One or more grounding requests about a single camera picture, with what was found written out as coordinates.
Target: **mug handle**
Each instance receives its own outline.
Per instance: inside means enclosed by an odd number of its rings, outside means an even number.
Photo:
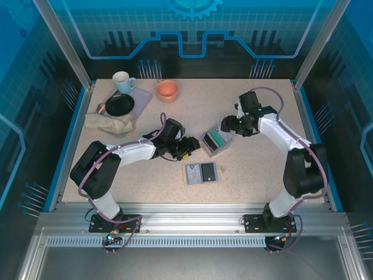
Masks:
[[[131,84],[131,81],[135,81],[135,84],[133,86],[131,86],[131,90],[134,89],[136,87],[136,85],[138,84],[138,80],[136,78],[129,78],[129,84]]]

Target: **orange bowl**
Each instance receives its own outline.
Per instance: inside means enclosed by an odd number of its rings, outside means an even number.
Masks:
[[[158,83],[156,90],[159,100],[171,103],[178,96],[179,86],[173,80],[163,80]]]

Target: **enclosure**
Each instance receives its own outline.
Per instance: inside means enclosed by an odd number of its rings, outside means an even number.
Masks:
[[[0,2],[2,279],[371,279],[372,13],[363,0]],[[135,97],[143,111],[125,136],[86,125],[118,71],[148,98]],[[170,104],[157,97],[165,79],[178,85]],[[328,192],[296,209],[291,251],[264,250],[279,233],[242,224],[281,193],[286,157],[264,133],[231,133],[214,157],[118,169],[111,193],[143,219],[128,248],[106,255],[107,233],[89,232],[91,206],[69,176],[87,147],[137,141],[162,112],[202,141],[251,89],[278,111],[265,88],[328,160]],[[188,184],[186,165],[209,162],[216,182]]]

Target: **table surface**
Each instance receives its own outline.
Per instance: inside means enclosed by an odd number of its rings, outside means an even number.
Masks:
[[[124,138],[117,138],[99,129],[83,127],[76,148],[73,165],[93,141],[121,144],[140,138],[160,127],[160,113],[179,121],[186,128],[186,136],[199,138],[224,117],[235,115],[234,104],[239,95],[257,86],[278,91],[284,99],[281,118],[294,131],[305,137],[297,103],[288,79],[176,79],[179,98],[170,104],[156,96],[157,81],[139,79],[137,87],[152,93],[153,98],[140,115],[135,130]],[[114,88],[112,80],[96,82],[88,113],[96,110]],[[280,107],[279,98],[268,90],[256,91],[263,106]],[[215,161],[219,182],[186,185],[183,166],[188,163]],[[274,199],[283,187],[286,157],[262,134],[249,138],[233,136],[233,142],[222,153],[210,158],[203,149],[181,162],[162,158],[143,160],[118,169],[111,192],[117,202],[143,203],[264,203]],[[83,202],[77,186],[69,178],[63,201]],[[323,202],[313,199],[312,202]]]

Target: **black plate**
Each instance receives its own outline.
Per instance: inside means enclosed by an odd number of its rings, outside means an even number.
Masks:
[[[128,114],[135,106],[135,101],[128,94],[117,93],[111,96],[105,104],[106,112],[114,117]]]

